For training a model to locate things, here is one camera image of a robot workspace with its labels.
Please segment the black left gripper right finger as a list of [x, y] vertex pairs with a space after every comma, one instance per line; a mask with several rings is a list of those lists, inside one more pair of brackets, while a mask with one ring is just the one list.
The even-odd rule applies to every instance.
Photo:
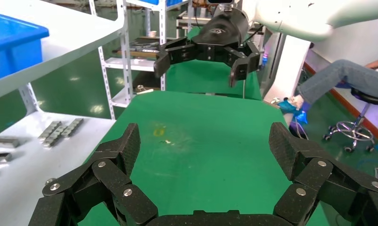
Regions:
[[354, 226], [378, 226], [378, 179], [336, 161], [316, 142], [293, 136], [280, 122], [271, 125], [270, 150], [291, 185], [273, 214], [304, 226], [320, 202]]

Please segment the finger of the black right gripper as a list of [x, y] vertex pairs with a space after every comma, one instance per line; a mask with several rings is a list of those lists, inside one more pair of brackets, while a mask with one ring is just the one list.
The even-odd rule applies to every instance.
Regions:
[[260, 52], [251, 41], [245, 41], [238, 48], [225, 47], [225, 64], [230, 67], [229, 86], [234, 87], [237, 81], [247, 79], [247, 75], [259, 67]]
[[204, 48], [205, 42], [199, 37], [178, 38], [160, 45], [154, 63], [155, 76], [161, 78], [171, 65], [199, 59], [205, 52]]

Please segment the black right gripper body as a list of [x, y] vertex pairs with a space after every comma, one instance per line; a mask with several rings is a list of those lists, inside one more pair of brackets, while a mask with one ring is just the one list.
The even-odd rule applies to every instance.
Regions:
[[248, 17], [240, 9], [217, 12], [198, 35], [192, 37], [196, 60], [230, 63], [232, 51], [237, 51], [247, 36]]

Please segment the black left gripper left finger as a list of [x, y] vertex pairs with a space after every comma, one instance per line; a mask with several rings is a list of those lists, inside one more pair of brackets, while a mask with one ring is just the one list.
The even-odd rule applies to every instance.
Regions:
[[29, 225], [76, 226], [100, 203], [121, 226], [147, 225], [158, 209], [130, 179], [139, 151], [139, 127], [130, 123], [86, 163], [44, 186]]

